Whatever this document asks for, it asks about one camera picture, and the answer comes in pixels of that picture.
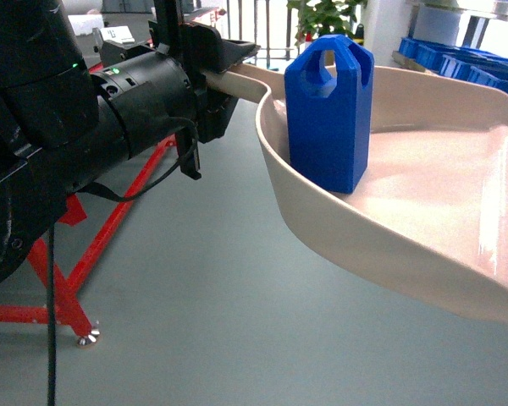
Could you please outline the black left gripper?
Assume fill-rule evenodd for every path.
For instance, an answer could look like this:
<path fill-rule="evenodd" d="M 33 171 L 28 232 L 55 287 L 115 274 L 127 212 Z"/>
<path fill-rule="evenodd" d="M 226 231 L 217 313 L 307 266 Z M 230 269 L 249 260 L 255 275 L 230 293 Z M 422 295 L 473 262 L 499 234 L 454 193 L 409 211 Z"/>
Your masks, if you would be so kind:
<path fill-rule="evenodd" d="M 187 105 L 168 112 L 179 124 L 175 129 L 180 171 L 198 180 L 198 145 L 222 137 L 235 110 L 237 98 L 212 90 L 206 72 L 222 74 L 257 55 L 260 46 L 248 41 L 225 40 L 211 25 L 185 20 L 181 1 L 156 1 L 156 22 L 151 24 L 154 47 L 181 73 Z"/>

